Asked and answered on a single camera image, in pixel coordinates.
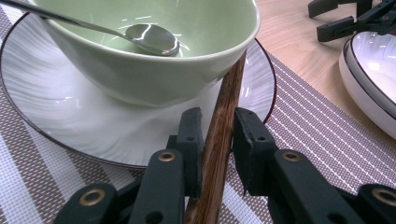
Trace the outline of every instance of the spoon head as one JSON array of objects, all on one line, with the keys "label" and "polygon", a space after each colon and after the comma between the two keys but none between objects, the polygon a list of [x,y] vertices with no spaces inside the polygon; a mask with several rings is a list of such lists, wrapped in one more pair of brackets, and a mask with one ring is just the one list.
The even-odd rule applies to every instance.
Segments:
[{"label": "spoon head", "polygon": [[125,37],[141,49],[151,53],[169,56],[178,53],[177,38],[161,26],[137,24],[125,31]]}]

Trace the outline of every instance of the tableware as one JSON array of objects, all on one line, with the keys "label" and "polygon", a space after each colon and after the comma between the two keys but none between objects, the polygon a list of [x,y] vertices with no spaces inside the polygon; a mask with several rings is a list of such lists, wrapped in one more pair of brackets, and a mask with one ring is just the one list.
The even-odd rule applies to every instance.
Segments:
[{"label": "tableware", "polygon": [[340,56],[340,71],[356,104],[396,139],[396,36],[353,36]]},{"label": "tableware", "polygon": [[146,23],[172,32],[179,40],[179,52],[161,57],[142,54],[113,35],[43,21],[54,42],[88,80],[135,105],[175,105],[207,91],[241,57],[260,28],[254,0],[30,2],[114,30]]},{"label": "tableware", "polygon": [[89,22],[80,21],[66,17],[40,7],[35,7],[18,1],[1,0],[0,3],[11,7],[16,7],[25,11],[33,12],[41,17],[57,21],[67,22],[72,25],[87,28],[90,30],[116,35],[136,44],[141,49],[145,49],[153,54],[169,56],[178,52],[179,44],[177,38],[161,26],[154,24],[136,24],[128,27],[125,34],[107,29]]},{"label": "tableware", "polygon": [[[13,27],[2,47],[1,75],[10,102],[48,139],[99,161],[142,167],[177,134],[184,110],[201,107],[206,135],[220,82],[179,105],[126,104],[91,84],[43,30],[34,15]],[[266,120],[275,95],[274,69],[254,42],[247,50],[239,106]]]}]

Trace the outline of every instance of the wooden chopstick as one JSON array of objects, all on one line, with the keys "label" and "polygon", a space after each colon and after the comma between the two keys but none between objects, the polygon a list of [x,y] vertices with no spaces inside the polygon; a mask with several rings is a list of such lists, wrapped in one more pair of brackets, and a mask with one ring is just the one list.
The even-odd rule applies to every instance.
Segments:
[{"label": "wooden chopstick", "polygon": [[190,199],[186,223],[218,223],[233,138],[233,112],[238,105],[246,52],[222,80],[203,152],[202,195]]}]

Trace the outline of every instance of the striped placemat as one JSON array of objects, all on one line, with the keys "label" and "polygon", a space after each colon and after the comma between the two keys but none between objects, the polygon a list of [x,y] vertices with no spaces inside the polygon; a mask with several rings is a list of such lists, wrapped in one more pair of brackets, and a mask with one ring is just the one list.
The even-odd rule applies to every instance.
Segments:
[{"label": "striped placemat", "polygon": [[[0,37],[22,13],[0,9]],[[276,106],[266,126],[280,148],[303,152],[335,186],[356,193],[365,183],[396,188],[396,150],[334,106],[270,54]],[[65,201],[96,182],[117,189],[144,172],[71,153],[31,128],[0,90],[0,223],[51,223]],[[231,157],[221,223],[271,223],[264,197],[243,196]]]}]

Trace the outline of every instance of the light green bowl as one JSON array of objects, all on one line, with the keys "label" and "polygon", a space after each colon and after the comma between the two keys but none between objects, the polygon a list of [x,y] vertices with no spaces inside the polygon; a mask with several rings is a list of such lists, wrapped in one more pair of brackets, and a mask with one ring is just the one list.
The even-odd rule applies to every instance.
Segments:
[{"label": "light green bowl", "polygon": [[154,23],[180,42],[173,57],[148,55],[126,40],[57,21],[49,34],[90,81],[122,101],[167,106],[189,100],[222,78],[254,40],[254,0],[31,0],[32,4],[123,33]]}]

